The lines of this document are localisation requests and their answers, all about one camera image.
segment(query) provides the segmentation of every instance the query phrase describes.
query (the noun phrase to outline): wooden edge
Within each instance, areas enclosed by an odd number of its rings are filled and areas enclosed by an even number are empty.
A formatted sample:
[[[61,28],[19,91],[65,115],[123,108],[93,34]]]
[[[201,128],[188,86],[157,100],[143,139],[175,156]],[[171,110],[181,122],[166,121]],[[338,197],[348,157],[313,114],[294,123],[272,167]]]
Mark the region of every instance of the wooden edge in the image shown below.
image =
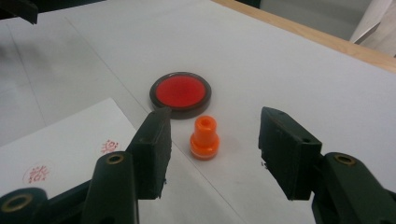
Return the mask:
[[[241,12],[249,17],[265,21],[283,30],[303,36],[306,39],[319,43],[331,49],[345,53],[363,62],[370,63],[392,73],[396,73],[396,59],[382,52],[367,49],[366,47],[353,44],[339,37],[325,34],[321,31],[289,21],[274,14],[265,12],[255,7],[236,2],[234,0],[212,0],[220,5]]]

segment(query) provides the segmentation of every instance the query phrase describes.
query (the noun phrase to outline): white table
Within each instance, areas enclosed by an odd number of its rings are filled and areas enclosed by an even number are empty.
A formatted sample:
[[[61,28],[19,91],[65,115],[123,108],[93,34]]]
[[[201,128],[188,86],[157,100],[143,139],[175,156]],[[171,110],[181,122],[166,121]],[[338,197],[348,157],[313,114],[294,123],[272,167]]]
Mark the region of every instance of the white table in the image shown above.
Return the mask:
[[[261,166],[263,106],[365,162],[396,190],[396,76],[204,0],[110,0],[0,21],[0,146],[112,97],[138,128],[149,88],[188,71],[212,86],[219,155],[190,154],[194,119],[172,120],[163,197],[141,223],[315,223]]]

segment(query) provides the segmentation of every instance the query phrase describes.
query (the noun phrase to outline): white paper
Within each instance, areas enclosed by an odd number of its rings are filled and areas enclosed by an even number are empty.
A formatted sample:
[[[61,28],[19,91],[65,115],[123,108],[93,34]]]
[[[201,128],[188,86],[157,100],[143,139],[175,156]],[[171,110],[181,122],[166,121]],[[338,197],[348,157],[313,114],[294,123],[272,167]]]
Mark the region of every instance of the white paper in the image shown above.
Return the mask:
[[[92,178],[96,161],[125,150],[136,130],[112,99],[0,147],[0,195],[37,187],[52,198]]]

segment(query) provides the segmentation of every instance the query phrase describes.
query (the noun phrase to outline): round ink pad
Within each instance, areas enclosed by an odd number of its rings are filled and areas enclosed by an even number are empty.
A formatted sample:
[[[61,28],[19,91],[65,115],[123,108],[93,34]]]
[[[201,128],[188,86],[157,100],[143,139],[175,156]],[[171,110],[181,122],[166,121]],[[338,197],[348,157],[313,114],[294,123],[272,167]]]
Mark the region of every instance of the round ink pad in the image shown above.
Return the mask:
[[[209,106],[211,95],[209,83],[188,72],[165,75],[149,91],[154,108],[170,107],[172,119],[189,119],[201,114]]]

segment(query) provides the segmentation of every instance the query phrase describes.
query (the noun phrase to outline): red ink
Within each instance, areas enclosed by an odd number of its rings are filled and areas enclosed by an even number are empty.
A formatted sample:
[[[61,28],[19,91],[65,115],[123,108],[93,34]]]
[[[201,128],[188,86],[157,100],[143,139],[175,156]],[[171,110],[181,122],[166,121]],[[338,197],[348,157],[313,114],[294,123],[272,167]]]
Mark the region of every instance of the red ink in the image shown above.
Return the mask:
[[[117,149],[118,146],[119,146],[118,142],[107,140],[104,144],[102,144],[101,152],[103,154],[107,154],[107,153],[113,152],[113,151],[115,151]]]
[[[29,173],[29,184],[38,181],[45,181],[49,173],[50,170],[46,165],[34,167]]]

